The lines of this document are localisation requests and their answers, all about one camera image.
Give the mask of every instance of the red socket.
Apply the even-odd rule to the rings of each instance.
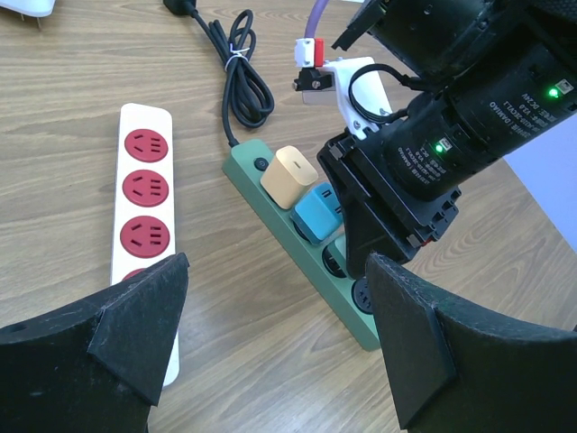
[[[137,170],[124,179],[123,192],[135,205],[155,207],[169,196],[169,184],[156,171]]]
[[[124,249],[141,259],[156,257],[170,243],[169,229],[153,216],[137,216],[128,221],[120,231],[120,242]]]
[[[137,129],[129,133],[124,147],[133,158],[142,162],[158,162],[169,152],[164,137],[150,129]]]
[[[130,272],[128,275],[126,275],[126,276],[123,278],[123,281],[126,281],[126,280],[128,280],[129,278],[132,278],[134,275],[136,275],[136,274],[139,273],[139,272],[144,271],[145,269],[146,269],[146,268],[135,269],[134,271],[132,271],[132,272]]]

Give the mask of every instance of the power strip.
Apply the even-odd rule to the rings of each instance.
[[[370,306],[366,290],[362,289],[364,281],[357,283],[344,272],[336,276],[339,272],[332,273],[325,265],[327,251],[331,261],[346,269],[343,237],[319,245],[306,241],[295,229],[291,210],[280,208],[262,187],[263,170],[273,156],[266,143],[250,140],[231,149],[223,171],[361,347],[368,351],[380,349],[374,317],[364,311]]]
[[[120,111],[110,283],[126,280],[176,252],[172,116],[152,106]],[[164,386],[179,375],[179,334]]]

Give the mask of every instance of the white power strip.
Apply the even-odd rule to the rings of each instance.
[[[172,117],[127,104],[120,112],[111,284],[176,252]],[[179,335],[164,386],[179,375]]]

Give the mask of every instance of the black power cord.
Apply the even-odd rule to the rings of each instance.
[[[243,11],[234,20],[228,37],[218,20],[206,24],[196,8],[196,0],[164,0],[176,15],[190,15],[205,31],[215,46],[226,72],[222,104],[223,128],[231,147],[236,140],[229,119],[229,108],[236,120],[246,128],[262,126],[274,109],[274,97],[250,60],[256,48],[256,34],[252,27],[252,11]]]
[[[401,84],[401,86],[405,86],[412,90],[422,92],[433,91],[433,88],[421,78],[411,78],[408,75],[403,75],[396,69],[394,69],[392,66],[385,65],[383,63],[374,63],[371,65],[363,66],[362,68],[357,70],[351,77],[351,83],[349,84],[349,99],[351,100],[351,105],[356,110],[356,112],[359,113],[366,120],[368,120],[369,122],[373,122],[374,124],[392,124],[394,121],[400,119],[401,117],[406,117],[408,115],[408,111],[406,108],[403,108],[395,113],[391,113],[390,115],[376,115],[367,110],[364,106],[362,106],[359,103],[359,101],[357,101],[353,93],[354,82],[363,75],[373,71],[387,72],[394,78],[396,78],[397,81]]]

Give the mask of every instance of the wood grain surface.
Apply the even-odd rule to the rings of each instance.
[[[294,40],[312,0],[199,1],[228,29],[255,13],[254,67],[277,107],[241,140],[297,146],[311,161],[343,130],[335,107],[291,89]],[[329,42],[358,5],[333,1]],[[398,432],[380,352],[363,352],[221,172],[222,65],[190,19],[161,0],[57,0],[42,20],[0,11],[0,327],[109,282],[120,107],[174,117],[177,247],[192,263],[181,372],[151,432]],[[347,56],[399,66],[364,37]],[[387,77],[391,104],[413,95]],[[505,162],[463,185],[461,214],[408,267],[483,306],[577,324],[577,259]]]

